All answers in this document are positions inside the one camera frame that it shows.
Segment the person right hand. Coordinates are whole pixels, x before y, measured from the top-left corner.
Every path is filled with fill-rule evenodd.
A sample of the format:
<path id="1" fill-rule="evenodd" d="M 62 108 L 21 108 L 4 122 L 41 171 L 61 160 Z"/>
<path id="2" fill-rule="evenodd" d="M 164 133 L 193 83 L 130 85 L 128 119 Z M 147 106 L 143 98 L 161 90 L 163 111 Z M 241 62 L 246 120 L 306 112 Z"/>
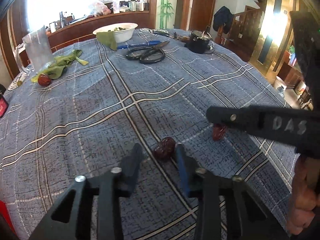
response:
<path id="1" fill-rule="evenodd" d="M 292 195 L 287 215 L 287 230 L 292 235 L 300 234 L 315 217 L 313 209 L 319 206 L 319 197 L 307 185 L 308 168 L 306 157 L 300 155 L 295 164 L 295 175 L 292 180 Z"/>

